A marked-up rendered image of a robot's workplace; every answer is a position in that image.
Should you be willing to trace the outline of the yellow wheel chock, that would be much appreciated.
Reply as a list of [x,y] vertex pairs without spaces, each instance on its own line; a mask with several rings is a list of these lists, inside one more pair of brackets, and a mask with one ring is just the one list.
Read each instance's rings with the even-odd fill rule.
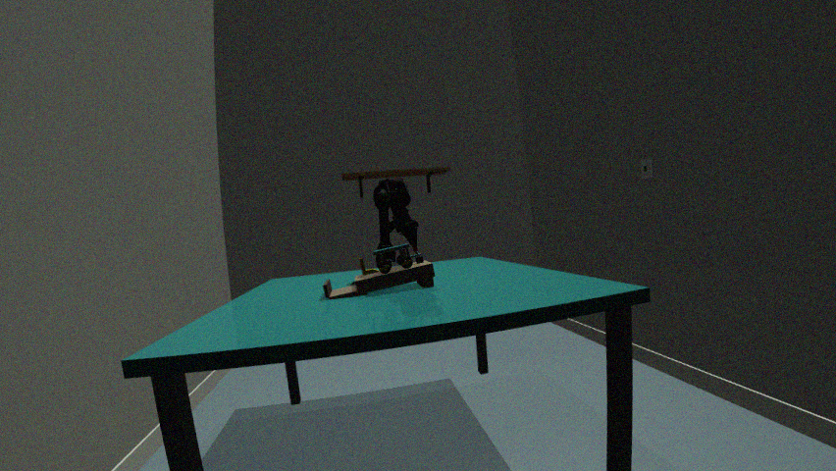
[[364,263],[363,263],[363,258],[360,258],[359,262],[360,262],[361,271],[362,271],[363,276],[379,272],[378,270],[375,270],[375,269],[365,270]]

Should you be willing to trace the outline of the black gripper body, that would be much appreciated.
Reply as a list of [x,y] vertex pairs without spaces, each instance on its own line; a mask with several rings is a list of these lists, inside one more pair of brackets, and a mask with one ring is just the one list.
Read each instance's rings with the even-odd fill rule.
[[401,227],[396,229],[396,231],[398,233],[399,232],[401,232],[401,233],[408,232],[408,231],[411,231],[411,230],[413,230],[413,229],[415,229],[416,227],[419,226],[417,221],[412,220],[410,218],[408,212],[409,211],[406,207],[393,212],[393,215],[398,219],[398,221],[401,224]]

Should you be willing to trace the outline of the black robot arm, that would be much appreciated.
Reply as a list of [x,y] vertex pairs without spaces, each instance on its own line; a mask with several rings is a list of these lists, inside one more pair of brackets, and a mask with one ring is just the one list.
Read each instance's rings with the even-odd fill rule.
[[[384,189],[385,191],[381,191]],[[410,203],[410,195],[408,194],[408,187],[403,178],[380,180],[379,184],[374,188],[373,200],[379,210],[380,221],[380,243],[379,249],[393,247],[390,242],[390,233],[401,227],[398,219],[393,216],[392,221],[389,221],[389,209],[395,212],[405,208]],[[384,253],[385,260],[390,263],[395,262],[395,251]]]

